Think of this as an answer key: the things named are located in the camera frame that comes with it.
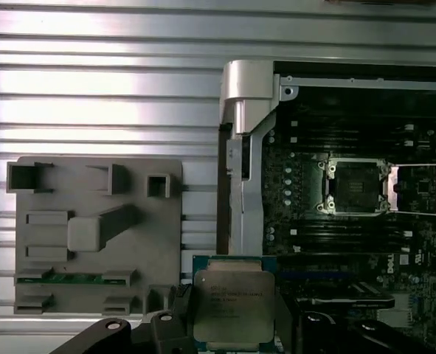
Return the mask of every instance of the metal louvered panel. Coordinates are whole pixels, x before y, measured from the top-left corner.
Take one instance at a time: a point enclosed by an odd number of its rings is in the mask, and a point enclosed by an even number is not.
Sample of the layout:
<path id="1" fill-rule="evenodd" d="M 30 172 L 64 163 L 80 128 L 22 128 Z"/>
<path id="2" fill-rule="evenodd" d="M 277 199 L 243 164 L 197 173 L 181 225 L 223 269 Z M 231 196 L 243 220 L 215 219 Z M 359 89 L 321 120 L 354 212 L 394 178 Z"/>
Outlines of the metal louvered panel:
<path id="1" fill-rule="evenodd" d="M 193 254 L 215 244 L 220 77 L 238 58 L 436 65 L 436 7 L 0 0 L 0 353 L 48 353 L 99 318 L 13 315 L 6 163 L 42 153 L 182 159 L 190 281 Z"/>

